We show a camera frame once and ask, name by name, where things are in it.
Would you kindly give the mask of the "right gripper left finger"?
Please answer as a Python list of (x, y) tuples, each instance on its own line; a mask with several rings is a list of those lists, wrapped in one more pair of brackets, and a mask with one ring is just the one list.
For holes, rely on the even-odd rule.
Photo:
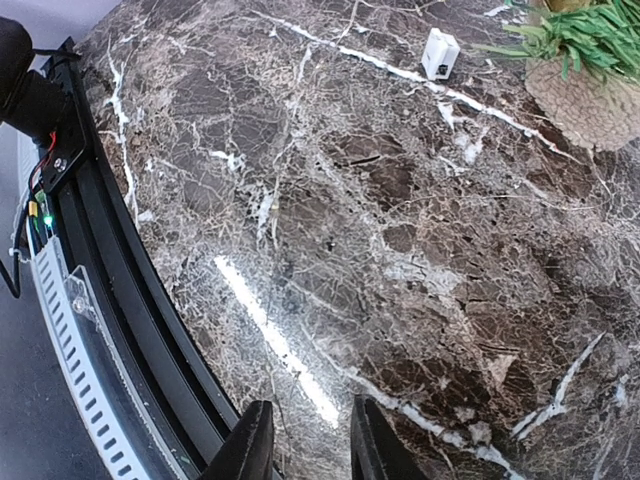
[(253, 401), (200, 480), (271, 480), (274, 423), (270, 401)]

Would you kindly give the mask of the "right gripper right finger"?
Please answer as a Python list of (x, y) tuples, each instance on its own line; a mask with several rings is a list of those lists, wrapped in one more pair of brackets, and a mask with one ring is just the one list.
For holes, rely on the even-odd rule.
[(427, 479), (371, 396), (354, 397), (350, 449), (352, 479)]

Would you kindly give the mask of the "small green christmas tree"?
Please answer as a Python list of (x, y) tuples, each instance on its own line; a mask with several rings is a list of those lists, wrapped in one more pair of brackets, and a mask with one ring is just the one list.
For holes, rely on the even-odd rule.
[(525, 63), (525, 88), (574, 145), (615, 151), (639, 137), (639, 4), (527, 1), (520, 45), (488, 52)]

